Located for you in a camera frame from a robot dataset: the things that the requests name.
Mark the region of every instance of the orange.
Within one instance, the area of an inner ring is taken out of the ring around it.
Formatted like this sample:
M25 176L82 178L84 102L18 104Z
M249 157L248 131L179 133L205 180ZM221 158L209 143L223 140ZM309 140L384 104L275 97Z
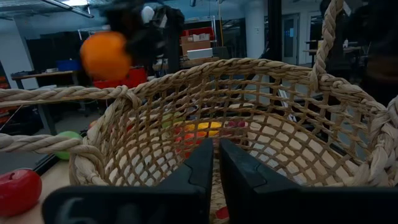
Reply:
M85 40L80 49L87 74L95 80L122 80L132 64L125 51L126 39L119 32L99 32Z

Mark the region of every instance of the table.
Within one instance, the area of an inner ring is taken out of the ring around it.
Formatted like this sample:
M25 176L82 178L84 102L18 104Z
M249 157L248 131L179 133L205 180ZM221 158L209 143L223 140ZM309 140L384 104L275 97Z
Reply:
M192 67L202 65L207 62L216 62L219 59L220 59L219 57L211 57L211 58L198 58L198 59L193 59L193 60L187 60L184 62L180 62L180 68L192 68ZM163 67L162 67L162 64L157 64L157 65L153 66L155 71L168 69L168 67L169 66L166 63L163 64Z
M361 49L362 49L361 47L345 47L343 49L343 51L344 51L344 53L351 53L351 52L354 52L356 50L361 50ZM303 50L303 52L308 52L312 56L312 59L311 59L312 67L313 67L313 64L315 63L315 56L317 54L317 51L318 51L317 49Z
M73 80L73 84L78 86L79 82L77 79L77 71L65 71L65 72L48 72L48 73L40 73L40 74L35 74L35 75L24 75L21 77L12 77L11 79L17 82L17 86L19 89L23 90L24 86L22 84L22 80L23 79L27 79L27 78L38 78L38 77L49 77L49 76L58 76L58 75L72 75L72 80ZM37 105L38 109L39 109L39 115L40 118L43 122L43 127L44 129L52 134L52 135L57 135L57 130L55 129L55 125L54 122L51 118L49 109L47 107L47 105L45 104L39 104ZM86 111L86 106L84 104L83 101L80 101L80 108L83 111Z

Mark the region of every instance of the red apple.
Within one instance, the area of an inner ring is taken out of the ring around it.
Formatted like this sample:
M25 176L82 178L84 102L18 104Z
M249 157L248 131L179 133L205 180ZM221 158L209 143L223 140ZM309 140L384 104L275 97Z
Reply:
M42 193L36 172L19 169L0 175L0 217L10 217L31 209Z
M197 138L199 138L199 137L206 137L206 132L205 131L199 131L199 132L197 132ZM184 136L184 145L185 146L191 146L191 145L193 145L194 143L193 143L193 138L195 138L195 134L194 133L188 133L188 134L185 134L185 136ZM196 141L196 145L199 145L201 142L202 142L202 140L203 139L197 139L197 141ZM177 137L177 138L175 138L175 142L181 142L182 141L182 137ZM179 152L181 152L181 150L184 150L184 151L186 151L187 149L188 149L189 147L185 147L185 148L183 148L183 149L179 149L179 148L177 148L177 150L176 150L176 152L177 153L179 153ZM191 152L186 152L184 155L185 155L185 158L186 159L188 159L188 157L189 157L189 155L191 154Z

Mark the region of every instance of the ceiling light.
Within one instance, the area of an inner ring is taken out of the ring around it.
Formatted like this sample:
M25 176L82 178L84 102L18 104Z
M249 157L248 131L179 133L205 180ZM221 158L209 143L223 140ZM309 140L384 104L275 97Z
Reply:
M94 18L94 15L91 15L91 14L89 14L89 13L87 13L87 12L81 10L81 9L77 9L75 7L69 6L69 5L67 5L67 4L65 4L63 2L58 2L56 0L42 0L42 1L43 2L47 2L47 3L51 4L51 5L58 6L58 7L61 7L63 9L72 11L74 13L77 13L79 15L82 15L82 16L85 16L85 17L88 17L88 18Z
M88 4L87 0L67 0L62 1L62 3L67 4L68 6L85 6Z

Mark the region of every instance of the red object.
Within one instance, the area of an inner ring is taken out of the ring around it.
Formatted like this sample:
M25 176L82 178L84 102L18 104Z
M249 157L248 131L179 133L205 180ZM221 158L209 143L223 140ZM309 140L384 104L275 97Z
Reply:
M5 122L8 121L8 119L10 119L10 116L3 116L0 118L0 124L4 124Z
M9 88L9 86L7 83L0 83L0 88L6 89L6 88Z
M214 31L213 31L213 28L211 28L211 27L202 27L202 28L184 30L182 32L181 36L183 37L183 36L188 36L188 35L193 35L193 34L196 34L196 35L210 34L210 40L215 39Z
M205 131L199 131L197 132L197 137L206 137L206 132ZM203 139L197 139L196 143L193 142L193 138L195 138L195 134L194 133L188 133L184 136L184 146L191 146L193 144L195 145L199 145ZM182 137L177 137L175 139L175 142L181 142L182 141ZM187 150L188 147L185 147L183 149L177 149L175 152L179 153L181 152L181 150ZM185 158L188 159L188 157L190 156L191 152L186 152L185 153Z
M146 81L147 75L144 68L131 68L128 76L123 80L97 80L94 81L94 86L97 88L115 88L120 85L126 85L129 88L134 88Z
M223 220L229 217L228 208L227 206L220 208L216 212L216 218Z
M36 172L20 169L0 176L0 217L11 217L31 209L42 193Z
M182 132L182 127L174 128L174 134L180 134Z

